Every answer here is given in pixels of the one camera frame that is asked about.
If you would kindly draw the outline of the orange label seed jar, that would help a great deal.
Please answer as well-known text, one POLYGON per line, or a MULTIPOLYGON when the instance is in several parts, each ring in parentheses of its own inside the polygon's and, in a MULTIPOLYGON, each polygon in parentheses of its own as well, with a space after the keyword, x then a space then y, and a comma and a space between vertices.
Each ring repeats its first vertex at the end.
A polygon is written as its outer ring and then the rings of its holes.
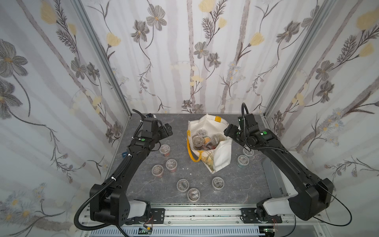
POLYGON ((211 137, 205 136, 205 137, 203 137, 203 139, 204 139, 204 145, 205 146, 208 146, 209 144, 212 144, 211 137))

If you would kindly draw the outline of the white canvas tote bag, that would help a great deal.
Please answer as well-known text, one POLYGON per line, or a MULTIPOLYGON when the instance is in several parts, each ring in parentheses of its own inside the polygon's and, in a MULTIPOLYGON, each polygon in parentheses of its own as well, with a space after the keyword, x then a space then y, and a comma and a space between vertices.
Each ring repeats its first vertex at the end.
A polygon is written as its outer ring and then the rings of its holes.
POLYGON ((224 135, 228 126, 225 119, 209 114, 188 122, 188 154, 193 162, 203 162, 212 174, 231 163, 232 139, 224 135))

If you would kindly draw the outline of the yellow stripe lid seed jar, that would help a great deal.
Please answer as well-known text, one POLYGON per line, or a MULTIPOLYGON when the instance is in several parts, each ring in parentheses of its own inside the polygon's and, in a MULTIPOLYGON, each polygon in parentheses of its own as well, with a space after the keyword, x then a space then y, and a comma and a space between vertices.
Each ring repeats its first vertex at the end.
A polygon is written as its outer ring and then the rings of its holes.
POLYGON ((214 177, 212 179, 212 187, 214 190, 216 191, 219 191, 219 190, 222 190, 225 186, 225 182, 223 180, 223 178, 221 177, 214 177))

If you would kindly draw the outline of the red green label seed jar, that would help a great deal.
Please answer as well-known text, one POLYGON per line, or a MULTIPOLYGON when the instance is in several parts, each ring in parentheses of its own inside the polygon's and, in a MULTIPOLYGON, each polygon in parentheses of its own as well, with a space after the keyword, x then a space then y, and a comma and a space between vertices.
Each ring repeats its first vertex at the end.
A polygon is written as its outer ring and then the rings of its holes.
POLYGON ((189 189, 189 182, 186 179, 180 179, 177 182, 177 189, 181 193, 186 193, 189 189))

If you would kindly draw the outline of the clear lid seed jar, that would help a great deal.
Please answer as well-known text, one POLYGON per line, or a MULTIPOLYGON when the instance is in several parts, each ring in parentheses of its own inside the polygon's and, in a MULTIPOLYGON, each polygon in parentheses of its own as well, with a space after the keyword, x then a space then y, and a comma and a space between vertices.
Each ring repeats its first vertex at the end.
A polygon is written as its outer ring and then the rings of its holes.
POLYGON ((197 188, 191 188, 187 192, 188 201, 192 203, 198 202, 200 198, 200 191, 197 188))

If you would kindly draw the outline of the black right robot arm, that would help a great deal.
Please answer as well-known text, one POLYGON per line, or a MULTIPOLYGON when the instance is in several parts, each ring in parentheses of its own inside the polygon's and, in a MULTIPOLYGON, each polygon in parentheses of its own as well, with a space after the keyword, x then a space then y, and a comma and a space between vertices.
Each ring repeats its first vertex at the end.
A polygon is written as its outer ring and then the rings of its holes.
POLYGON ((239 125, 230 124, 224 134, 250 150, 258 150, 269 158, 290 181, 296 193, 287 197, 269 198, 257 204, 256 218, 267 222, 275 215, 293 214, 308 221, 330 206, 333 183, 321 179, 299 162, 270 129, 259 129, 254 115, 245 103, 241 105, 239 125))

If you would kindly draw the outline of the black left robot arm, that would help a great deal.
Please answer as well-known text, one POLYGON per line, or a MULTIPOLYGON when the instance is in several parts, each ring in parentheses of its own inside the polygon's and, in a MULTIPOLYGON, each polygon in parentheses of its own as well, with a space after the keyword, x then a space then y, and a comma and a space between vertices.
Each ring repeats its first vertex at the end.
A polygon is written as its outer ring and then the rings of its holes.
POLYGON ((128 200, 126 191, 136 171, 156 144, 172 136, 170 124, 163 124, 153 114, 143 115, 127 147, 126 157, 101 185, 90 189, 89 198, 74 216, 74 225, 83 231, 94 231, 113 225, 150 221, 151 205, 148 201, 128 200))

